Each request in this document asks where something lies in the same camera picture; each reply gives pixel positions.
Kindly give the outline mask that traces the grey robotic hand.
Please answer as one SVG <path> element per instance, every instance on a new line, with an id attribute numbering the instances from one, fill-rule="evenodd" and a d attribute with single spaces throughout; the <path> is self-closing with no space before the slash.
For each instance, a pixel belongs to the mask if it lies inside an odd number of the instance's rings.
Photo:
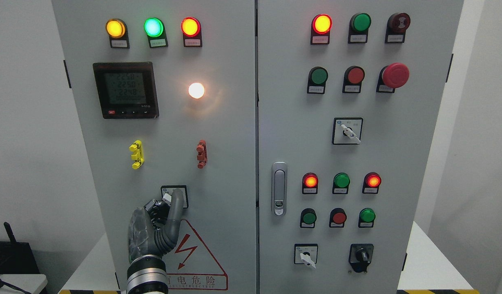
<path id="1" fill-rule="evenodd" d="M 183 193 L 176 189 L 171 204 L 152 199 L 133 211 L 128 226 L 129 262 L 144 255 L 163 255 L 171 252 L 177 242 L 183 216 Z"/>

